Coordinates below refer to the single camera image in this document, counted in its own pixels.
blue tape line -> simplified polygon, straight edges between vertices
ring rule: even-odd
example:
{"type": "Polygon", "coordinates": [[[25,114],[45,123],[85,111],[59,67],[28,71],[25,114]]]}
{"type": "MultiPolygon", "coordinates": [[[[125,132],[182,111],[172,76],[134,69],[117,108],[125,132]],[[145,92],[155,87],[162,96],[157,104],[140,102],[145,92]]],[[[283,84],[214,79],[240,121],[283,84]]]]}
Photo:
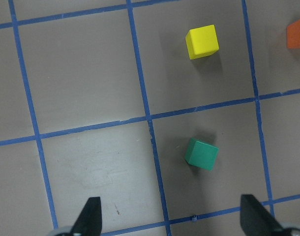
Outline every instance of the blue tape line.
{"type": "Polygon", "coordinates": [[[259,99],[260,100],[265,100],[265,99],[289,96],[289,95],[299,94],[299,93],[300,93],[300,88],[289,90],[289,91],[286,91],[286,92],[275,92],[275,93],[270,93],[270,94],[266,94],[266,95],[260,95],[259,99]]]}
{"type": "Polygon", "coordinates": [[[19,144],[19,143],[24,143],[24,142],[33,141],[33,140],[35,140],[35,136],[27,136],[27,137],[22,137],[22,138],[17,138],[17,139],[8,139],[8,140],[0,141],[0,146],[10,145],[10,144],[19,144]]]}
{"type": "Polygon", "coordinates": [[[52,222],[53,222],[54,228],[57,228],[58,224],[57,224],[57,218],[56,218],[56,214],[55,214],[52,191],[51,191],[50,183],[49,183],[49,179],[48,179],[42,142],[41,142],[41,139],[40,139],[40,136],[39,136],[39,130],[38,130],[38,125],[37,125],[37,121],[36,121],[36,115],[35,115],[35,111],[34,111],[34,106],[33,106],[33,101],[32,101],[32,96],[31,96],[31,90],[30,90],[30,86],[29,86],[26,66],[25,66],[23,52],[22,52],[22,48],[21,48],[21,41],[20,41],[20,36],[19,36],[19,29],[18,29],[18,22],[17,22],[16,12],[15,12],[15,8],[14,8],[13,0],[8,0],[8,3],[9,3],[9,9],[10,9],[10,13],[11,13],[13,32],[14,32],[14,37],[15,37],[15,42],[16,42],[16,47],[17,47],[17,54],[18,54],[18,59],[19,59],[19,64],[20,64],[24,89],[25,89],[26,96],[27,96],[27,101],[28,101],[30,116],[31,116],[32,125],[33,125],[33,129],[34,129],[36,144],[37,144],[37,148],[38,148],[38,152],[39,152],[39,156],[40,156],[40,162],[41,162],[43,178],[44,178],[47,198],[48,198],[48,202],[49,202],[52,222]]]}
{"type": "Polygon", "coordinates": [[[153,223],[153,224],[148,224],[148,225],[141,225],[141,226],[132,227],[132,228],[123,229],[123,230],[116,230],[116,231],[112,231],[112,232],[102,233],[101,235],[102,236],[122,235],[122,234],[126,234],[126,233],[140,231],[140,230],[147,230],[147,229],[157,228],[157,227],[161,227],[161,226],[165,226],[165,225],[166,225],[165,222],[158,222],[158,223],[153,223]]]}
{"type": "Polygon", "coordinates": [[[140,7],[140,6],[149,6],[158,3],[172,2],[172,1],[180,1],[180,0],[149,0],[149,1],[134,2],[131,5],[132,7],[140,7]]]}
{"type": "Polygon", "coordinates": [[[35,23],[40,23],[40,22],[61,20],[61,19],[70,18],[70,17],[91,15],[91,14],[96,14],[96,13],[117,11],[117,10],[123,10],[123,9],[126,9],[125,4],[116,5],[116,6],[107,6],[107,7],[95,8],[95,9],[89,9],[89,10],[83,10],[83,11],[68,12],[68,13],[57,14],[57,15],[52,15],[52,16],[45,16],[45,17],[38,17],[38,18],[33,18],[33,19],[28,19],[28,20],[21,20],[18,22],[18,25],[21,26],[21,25],[35,24],[35,23]]]}
{"type": "MultiPolygon", "coordinates": [[[[141,58],[140,58],[140,53],[139,53],[136,26],[135,26],[135,20],[134,20],[134,15],[133,15],[133,10],[132,10],[133,8],[132,8],[132,4],[131,4],[130,0],[126,0],[126,3],[127,3],[127,11],[128,11],[129,24],[130,24],[130,30],[131,30],[131,37],[132,37],[133,47],[134,47],[134,52],[135,52],[135,59],[136,59],[141,95],[142,95],[142,99],[143,99],[143,103],[144,103],[146,118],[148,121],[149,132],[151,135],[152,151],[153,151],[153,157],[154,157],[155,171],[156,171],[158,185],[159,185],[163,217],[164,217],[164,221],[167,222],[167,221],[169,221],[169,215],[168,215],[168,210],[167,210],[167,206],[166,206],[163,181],[162,181],[162,175],[161,175],[161,170],[160,170],[160,162],[159,162],[159,157],[158,157],[158,153],[157,153],[153,123],[152,123],[152,119],[151,119],[151,115],[150,115],[146,85],[145,85],[144,75],[143,75],[143,71],[142,71],[142,64],[141,64],[141,58]]],[[[165,228],[166,228],[167,236],[171,236],[170,225],[166,225],[165,228]]]]}
{"type": "Polygon", "coordinates": [[[284,197],[284,198],[279,198],[279,199],[274,200],[273,203],[274,204],[284,203],[284,202],[289,202],[289,201],[298,200],[298,199],[300,199],[300,194],[289,196],[289,197],[284,197]]]}
{"type": "MultiPolygon", "coordinates": [[[[285,198],[276,199],[276,200],[273,200],[273,203],[277,204],[277,203],[289,202],[289,201],[293,201],[293,200],[297,200],[297,199],[300,199],[300,194],[285,197],[285,198]]],[[[261,204],[263,206],[269,206],[269,205],[271,205],[271,201],[264,201],[264,202],[261,202],[261,204]]],[[[224,210],[214,211],[214,212],[210,212],[210,213],[200,214],[200,215],[197,215],[197,219],[198,220],[208,219],[208,218],[211,218],[211,217],[231,214],[231,213],[235,213],[235,212],[239,212],[239,211],[240,211],[240,207],[237,206],[237,207],[233,207],[233,208],[229,208],[229,209],[224,209],[224,210]]],[[[115,235],[121,235],[121,234],[131,233],[131,232],[140,231],[140,230],[146,230],[146,229],[161,227],[161,226],[165,226],[165,225],[173,225],[173,224],[189,222],[189,221],[191,221],[191,216],[169,220],[168,222],[158,222],[158,223],[153,223],[153,224],[148,224],[148,225],[132,227],[132,228],[128,228],[128,229],[112,231],[112,232],[108,232],[108,233],[103,233],[101,235],[102,236],[115,236],[115,235]]]]}
{"type": "Polygon", "coordinates": [[[244,25],[245,25],[245,33],[246,33],[246,40],[247,40],[249,64],[250,64],[250,70],[251,70],[251,76],[252,76],[252,82],[253,82],[253,90],[254,90],[254,95],[256,98],[256,100],[255,100],[256,118],[257,118],[259,140],[260,140],[263,166],[264,166],[264,172],[265,172],[266,189],[267,189],[267,194],[268,194],[268,200],[271,202],[270,213],[274,216],[274,209],[273,209],[273,203],[272,203],[272,190],[271,190],[271,184],[270,184],[270,175],[269,175],[269,167],[268,167],[266,147],[265,147],[265,139],[264,139],[264,134],[263,134],[263,129],[262,129],[262,117],[261,117],[261,112],[260,112],[260,101],[259,101],[259,93],[258,93],[257,80],[256,80],[256,74],[255,74],[255,62],[254,62],[254,56],[253,56],[253,50],[252,50],[252,40],[251,40],[251,35],[250,35],[247,6],[246,6],[245,0],[241,0],[241,2],[242,2],[242,9],[243,9],[243,16],[244,16],[244,25]]]}
{"type": "Polygon", "coordinates": [[[215,109],[215,108],[220,108],[220,107],[250,103],[250,102],[254,102],[254,101],[255,101],[255,98],[250,97],[250,98],[239,99],[239,100],[219,102],[219,103],[204,105],[204,106],[200,106],[200,107],[192,107],[192,108],[182,109],[182,110],[178,110],[178,111],[159,113],[159,114],[152,115],[151,117],[152,117],[152,119],[172,117],[172,116],[178,116],[178,115],[183,115],[183,114],[193,113],[193,112],[200,112],[200,111],[205,111],[205,110],[210,110],[210,109],[215,109]]]}
{"type": "Polygon", "coordinates": [[[0,29],[10,28],[10,27],[12,27],[11,22],[0,24],[0,29]]]}
{"type": "Polygon", "coordinates": [[[79,133],[79,132],[83,132],[83,131],[87,131],[87,130],[103,129],[103,128],[108,128],[108,127],[113,127],[113,126],[118,126],[118,125],[137,123],[137,122],[146,121],[146,120],[147,120],[146,117],[137,117],[137,118],[122,120],[122,121],[118,120],[118,121],[112,121],[112,122],[107,122],[107,123],[102,123],[102,124],[88,125],[88,126],[83,126],[83,127],[79,127],[79,128],[66,129],[66,130],[61,130],[61,131],[56,131],[56,132],[51,132],[51,133],[46,133],[46,134],[40,134],[40,138],[47,139],[47,138],[61,136],[61,135],[79,133]]]}

